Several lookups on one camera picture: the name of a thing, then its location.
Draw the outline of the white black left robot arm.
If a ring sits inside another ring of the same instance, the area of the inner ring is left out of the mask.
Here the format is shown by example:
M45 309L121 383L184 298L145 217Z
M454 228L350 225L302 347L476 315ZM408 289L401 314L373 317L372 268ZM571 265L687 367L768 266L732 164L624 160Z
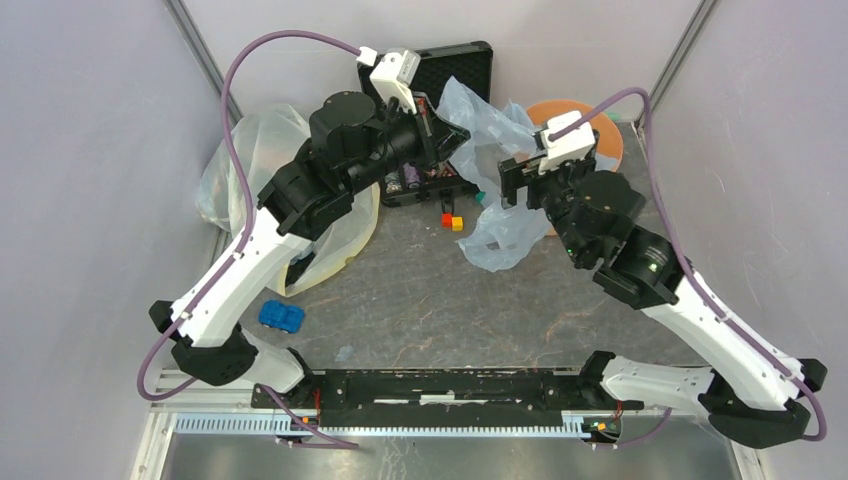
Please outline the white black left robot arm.
M445 162L470 138L438 116L424 94L414 95L405 111L396 99L380 106L365 93L339 92L310 116L309 129L210 270L181 298L159 300L149 310L161 338L173 341L180 371L212 386L238 379L262 384L295 408L314 394L303 361L260 345L243 331L242 314L283 266L351 213L356 194L405 164Z

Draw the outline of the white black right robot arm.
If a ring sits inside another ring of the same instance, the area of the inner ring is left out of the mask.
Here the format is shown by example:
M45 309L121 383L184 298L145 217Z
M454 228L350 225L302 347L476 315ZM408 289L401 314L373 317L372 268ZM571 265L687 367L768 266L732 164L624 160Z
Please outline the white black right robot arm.
M826 367L765 342L724 307L669 240L638 225L645 197L619 173L591 160L541 172L540 159L498 166L505 206L542 210L573 265L592 272L613 299L657 321L704 360L695 367L640 363L596 351L577 382L591 408L639 402L700 416L734 442L765 449L808 438L818 419L813 395Z

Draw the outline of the light blue plastic bag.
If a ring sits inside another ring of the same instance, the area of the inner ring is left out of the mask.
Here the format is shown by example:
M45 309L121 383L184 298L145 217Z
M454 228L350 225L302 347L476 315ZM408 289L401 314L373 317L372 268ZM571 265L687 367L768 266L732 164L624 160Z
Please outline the light blue plastic bag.
M526 207L524 191L519 193L514 207L502 207L497 165L513 157L527 158L535 152L533 134L538 127L551 116L574 110L585 114L591 107L556 100L534 106L532 114L515 103L499 110L456 78L446 82L437 114L471 134L449 162L462 179L483 194L483 211L473 231L458 241L460 250L473 266L489 272L511 269L552 231L543 211Z

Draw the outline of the orange plastic trash bin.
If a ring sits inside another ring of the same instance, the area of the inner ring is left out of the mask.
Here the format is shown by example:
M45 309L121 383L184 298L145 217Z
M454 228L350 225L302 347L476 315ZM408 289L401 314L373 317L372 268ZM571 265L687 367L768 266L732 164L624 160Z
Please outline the orange plastic trash bin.
M586 114L591 109L591 106L576 100L553 99L531 105L525 111L534 125L542 126L548 120L561 114L571 111ZM600 133L597 147L599 167L603 170L617 171L624 153L623 139L618 126L604 113L594 117L590 124Z

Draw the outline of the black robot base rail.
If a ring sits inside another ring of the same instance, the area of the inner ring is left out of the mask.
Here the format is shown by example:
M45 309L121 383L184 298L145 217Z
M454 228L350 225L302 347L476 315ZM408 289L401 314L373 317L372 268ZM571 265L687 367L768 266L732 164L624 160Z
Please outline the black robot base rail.
M639 411L575 369L328 369L282 396L322 427L554 427L564 411Z

